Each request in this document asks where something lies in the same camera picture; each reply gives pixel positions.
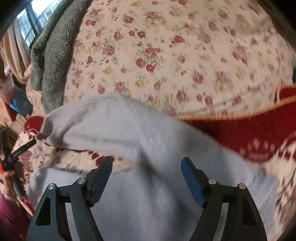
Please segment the magenta sleeve forearm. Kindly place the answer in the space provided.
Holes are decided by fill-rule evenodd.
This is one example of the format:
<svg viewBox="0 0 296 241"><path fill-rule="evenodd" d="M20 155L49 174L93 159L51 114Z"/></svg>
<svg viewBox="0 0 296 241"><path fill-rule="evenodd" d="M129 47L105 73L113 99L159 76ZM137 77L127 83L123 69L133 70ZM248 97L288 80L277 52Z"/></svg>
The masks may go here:
<svg viewBox="0 0 296 241"><path fill-rule="evenodd" d="M25 240L30 222L21 205L1 195L1 240Z"/></svg>

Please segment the person's left hand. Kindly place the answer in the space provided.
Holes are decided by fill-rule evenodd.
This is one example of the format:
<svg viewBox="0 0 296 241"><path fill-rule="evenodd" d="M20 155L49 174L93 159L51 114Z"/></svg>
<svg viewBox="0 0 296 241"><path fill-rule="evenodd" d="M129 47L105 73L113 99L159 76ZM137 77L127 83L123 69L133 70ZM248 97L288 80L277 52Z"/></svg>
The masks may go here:
<svg viewBox="0 0 296 241"><path fill-rule="evenodd" d="M11 177L14 177L15 171L3 172L3 182L4 182L4 196L9 201L16 201L16 192L13 188Z"/></svg>

